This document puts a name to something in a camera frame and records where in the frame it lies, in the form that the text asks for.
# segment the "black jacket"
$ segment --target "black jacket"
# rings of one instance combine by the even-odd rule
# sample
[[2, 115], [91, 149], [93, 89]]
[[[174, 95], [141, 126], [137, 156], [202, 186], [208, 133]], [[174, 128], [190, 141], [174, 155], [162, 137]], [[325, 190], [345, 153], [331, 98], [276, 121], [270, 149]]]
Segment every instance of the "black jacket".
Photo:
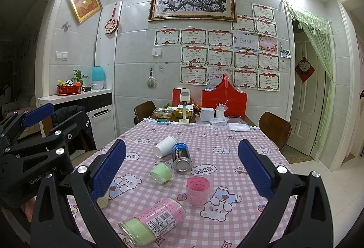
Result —
[[[79, 105], [73, 105], [73, 106], [65, 106], [63, 108], [56, 110], [52, 114], [53, 127], [59, 125], [60, 123], [68, 119], [70, 116], [80, 111], [85, 112], [86, 111], [85, 107]], [[83, 135], [83, 138], [85, 139], [85, 142], [89, 150], [97, 149], [94, 140], [94, 135], [92, 134], [91, 122], [88, 125], [88, 127], [80, 131], [80, 134]], [[84, 148], [81, 138], [79, 136], [77, 136], [68, 143], [68, 151], [70, 155], [73, 154], [76, 150], [87, 150]]]

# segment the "green curtain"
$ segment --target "green curtain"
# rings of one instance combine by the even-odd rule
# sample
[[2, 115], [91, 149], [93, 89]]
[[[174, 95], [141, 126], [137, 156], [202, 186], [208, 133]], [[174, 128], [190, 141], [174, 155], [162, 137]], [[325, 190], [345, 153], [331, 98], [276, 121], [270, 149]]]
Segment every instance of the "green curtain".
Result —
[[327, 77], [330, 79], [330, 85], [327, 95], [326, 106], [321, 119], [320, 129], [318, 135], [320, 137], [318, 141], [318, 153], [323, 150], [327, 134], [332, 118], [332, 111], [334, 110], [334, 96], [335, 96], [335, 82], [332, 81], [332, 53], [330, 44], [330, 26], [327, 20], [314, 15], [313, 13], [289, 5], [287, 2], [287, 8], [293, 20], [298, 20], [300, 29], [305, 31], [308, 40], [312, 44], [316, 51], [317, 57], [320, 60], [322, 66], [326, 71]]

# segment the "white cabinet door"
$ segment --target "white cabinet door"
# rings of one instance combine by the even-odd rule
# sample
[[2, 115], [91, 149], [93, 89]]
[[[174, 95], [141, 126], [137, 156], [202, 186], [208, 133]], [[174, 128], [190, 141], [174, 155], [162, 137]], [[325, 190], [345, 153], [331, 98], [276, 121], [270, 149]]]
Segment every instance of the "white cabinet door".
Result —
[[97, 149], [106, 146], [116, 138], [112, 104], [88, 112], [88, 116], [91, 121], [92, 133]]
[[290, 123], [292, 132], [287, 144], [310, 155], [320, 123], [325, 90], [325, 70], [305, 33], [294, 34], [296, 65], [304, 56], [315, 69], [306, 82], [296, 72]]

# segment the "pink cup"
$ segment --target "pink cup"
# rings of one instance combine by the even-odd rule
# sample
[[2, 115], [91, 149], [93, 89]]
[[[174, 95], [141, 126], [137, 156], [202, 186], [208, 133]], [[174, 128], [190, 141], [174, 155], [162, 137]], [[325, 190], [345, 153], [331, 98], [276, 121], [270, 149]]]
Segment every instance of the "pink cup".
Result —
[[186, 181], [187, 202], [192, 206], [202, 206], [212, 190], [212, 181], [206, 177], [192, 176]]

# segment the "pink checkered tablecloth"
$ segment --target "pink checkered tablecloth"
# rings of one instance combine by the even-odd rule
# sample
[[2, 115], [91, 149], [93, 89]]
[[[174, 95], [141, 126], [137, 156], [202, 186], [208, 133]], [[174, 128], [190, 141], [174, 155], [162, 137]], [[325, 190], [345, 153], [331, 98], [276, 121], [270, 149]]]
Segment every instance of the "pink checkered tablecloth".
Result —
[[[159, 159], [153, 154], [152, 149], [155, 144], [168, 135], [172, 135], [178, 142], [188, 145], [193, 168], [185, 174], [174, 172], [172, 180], [159, 185], [152, 180], [149, 172], [158, 163], [166, 163], [171, 167], [172, 155]], [[118, 179], [117, 183], [119, 183], [120, 178], [124, 178], [123, 181], [128, 180], [132, 184], [117, 187], [113, 182], [110, 186], [109, 204], [103, 209], [103, 212], [112, 227], [130, 248], [134, 246], [122, 234], [118, 223], [134, 217], [168, 197], [177, 200], [185, 208], [187, 216], [183, 222], [155, 240], [149, 247], [235, 248], [254, 225], [267, 203], [267, 200], [258, 194], [239, 160], [237, 148], [239, 142], [244, 138], [247, 138], [259, 153], [266, 154], [273, 163], [283, 164], [292, 171], [276, 145], [259, 130], [233, 132], [226, 128], [211, 129], [204, 126], [163, 126], [144, 120], [119, 138], [126, 143], [127, 158], [115, 179]], [[90, 165], [97, 155], [109, 150], [113, 142], [97, 151], [82, 164]], [[193, 207], [187, 203], [186, 179], [194, 175], [195, 170], [199, 168], [205, 169], [204, 175], [214, 183], [210, 197], [221, 198], [222, 194], [228, 195], [226, 203], [232, 208], [226, 208], [226, 204], [222, 202], [211, 211], [208, 208], [210, 202], [206, 202], [201, 207]], [[82, 236], [92, 241], [81, 214], [78, 212], [74, 197], [69, 196], [68, 199]], [[291, 197], [272, 240], [277, 240], [282, 236], [295, 201], [295, 198]], [[231, 209], [231, 211], [219, 212], [223, 208]]]

